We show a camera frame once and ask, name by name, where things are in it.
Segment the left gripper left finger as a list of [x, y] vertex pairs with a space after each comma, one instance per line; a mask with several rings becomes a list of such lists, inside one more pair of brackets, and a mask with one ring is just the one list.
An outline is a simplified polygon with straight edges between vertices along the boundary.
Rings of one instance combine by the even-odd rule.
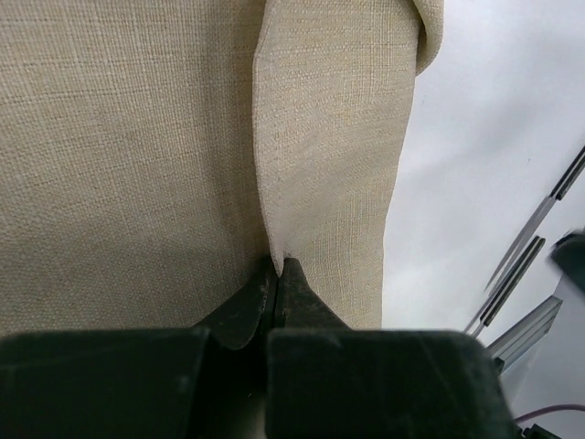
[[278, 282], [271, 258], [261, 258], [249, 280], [189, 332], [204, 335], [227, 350], [264, 350], [273, 328]]

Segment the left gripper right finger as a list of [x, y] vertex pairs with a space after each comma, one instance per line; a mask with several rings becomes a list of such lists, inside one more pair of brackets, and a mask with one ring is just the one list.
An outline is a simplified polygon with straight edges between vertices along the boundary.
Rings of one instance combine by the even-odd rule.
[[276, 286], [273, 328], [349, 330], [350, 327], [313, 291], [300, 262], [284, 261]]

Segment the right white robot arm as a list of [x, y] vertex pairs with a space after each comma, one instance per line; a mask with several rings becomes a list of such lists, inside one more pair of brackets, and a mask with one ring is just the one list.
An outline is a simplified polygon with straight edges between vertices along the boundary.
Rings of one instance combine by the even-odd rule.
[[550, 259], [580, 289], [585, 284], [584, 230], [574, 230], [553, 247]]

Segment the beige cloth napkin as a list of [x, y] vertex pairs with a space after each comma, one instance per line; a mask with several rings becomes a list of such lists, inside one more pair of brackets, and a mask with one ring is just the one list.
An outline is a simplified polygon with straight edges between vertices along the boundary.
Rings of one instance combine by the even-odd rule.
[[440, 1], [4, 1], [1, 332], [189, 327], [298, 259], [378, 328]]

